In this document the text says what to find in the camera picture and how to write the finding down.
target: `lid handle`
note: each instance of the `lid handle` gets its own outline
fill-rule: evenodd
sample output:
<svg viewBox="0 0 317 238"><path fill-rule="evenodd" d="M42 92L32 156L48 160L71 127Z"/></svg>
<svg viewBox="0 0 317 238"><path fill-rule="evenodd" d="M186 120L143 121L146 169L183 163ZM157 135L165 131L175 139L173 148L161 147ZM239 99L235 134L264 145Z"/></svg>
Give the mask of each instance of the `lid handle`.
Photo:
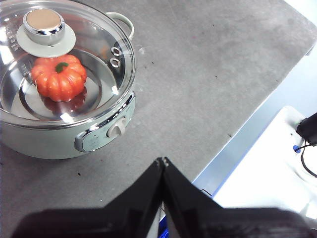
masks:
<svg viewBox="0 0 317 238"><path fill-rule="evenodd" d="M51 9L35 9L23 17L28 37L41 45L54 45L65 34L65 22L61 15Z"/></svg>
<svg viewBox="0 0 317 238"><path fill-rule="evenodd" d="M129 40L132 40L133 35L134 35L134 26L129 18L127 18L126 16L124 16L120 13L113 12L113 11L106 12L105 14L108 17L111 17L112 19L117 19L117 20L123 21L125 24L127 24L127 26L130 28L130 31L131 31L130 35L128 37L129 37Z"/></svg>

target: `gray countertop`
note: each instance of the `gray countertop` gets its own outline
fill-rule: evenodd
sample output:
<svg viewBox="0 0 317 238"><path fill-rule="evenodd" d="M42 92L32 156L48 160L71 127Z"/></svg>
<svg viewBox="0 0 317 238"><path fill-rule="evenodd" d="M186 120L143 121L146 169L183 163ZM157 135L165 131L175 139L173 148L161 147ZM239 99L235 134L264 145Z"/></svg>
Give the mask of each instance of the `gray countertop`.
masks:
<svg viewBox="0 0 317 238"><path fill-rule="evenodd" d="M85 2L135 25L134 117L124 136L78 158L36 159L2 145L1 237L31 212L104 206L159 156L193 180L317 36L281 0Z"/></svg>

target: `control panel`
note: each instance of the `control panel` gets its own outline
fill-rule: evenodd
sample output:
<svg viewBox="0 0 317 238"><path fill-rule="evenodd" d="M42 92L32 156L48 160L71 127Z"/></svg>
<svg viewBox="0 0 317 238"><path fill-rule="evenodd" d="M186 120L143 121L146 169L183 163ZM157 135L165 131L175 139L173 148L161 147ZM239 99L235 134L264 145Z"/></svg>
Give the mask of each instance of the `control panel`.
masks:
<svg viewBox="0 0 317 238"><path fill-rule="evenodd" d="M81 152L94 151L122 135L132 118L134 108L135 97L132 94L112 116L78 134L75 138L75 148Z"/></svg>

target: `electric hot pot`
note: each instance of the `electric hot pot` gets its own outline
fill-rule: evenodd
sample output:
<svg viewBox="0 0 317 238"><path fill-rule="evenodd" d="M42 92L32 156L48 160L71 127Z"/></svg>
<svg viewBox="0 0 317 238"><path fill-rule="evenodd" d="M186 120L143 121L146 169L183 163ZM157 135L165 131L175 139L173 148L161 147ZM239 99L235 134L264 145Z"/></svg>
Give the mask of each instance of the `electric hot pot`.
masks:
<svg viewBox="0 0 317 238"><path fill-rule="evenodd" d="M99 149L125 132L135 108L134 27L128 18L71 0L5 0L0 14L5 145L28 156L64 159ZM130 35L113 19L125 22ZM39 93L31 71L37 59L63 55L79 59L87 78L73 99L54 101Z"/></svg>

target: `blue part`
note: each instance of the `blue part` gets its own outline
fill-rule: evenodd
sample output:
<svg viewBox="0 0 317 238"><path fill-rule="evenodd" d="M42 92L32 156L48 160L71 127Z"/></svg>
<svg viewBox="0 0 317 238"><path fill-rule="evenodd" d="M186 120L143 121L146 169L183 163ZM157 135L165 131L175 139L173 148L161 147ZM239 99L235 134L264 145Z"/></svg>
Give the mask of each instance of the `blue part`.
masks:
<svg viewBox="0 0 317 238"><path fill-rule="evenodd" d="M296 149L298 149L299 148L299 146L297 146L297 145L294 145L293 146L293 150L295 151Z"/></svg>
<svg viewBox="0 0 317 238"><path fill-rule="evenodd" d="M166 229L158 238L168 238L168 229Z"/></svg>
<svg viewBox="0 0 317 238"><path fill-rule="evenodd" d="M158 238L168 238L167 220L166 216L159 222Z"/></svg>

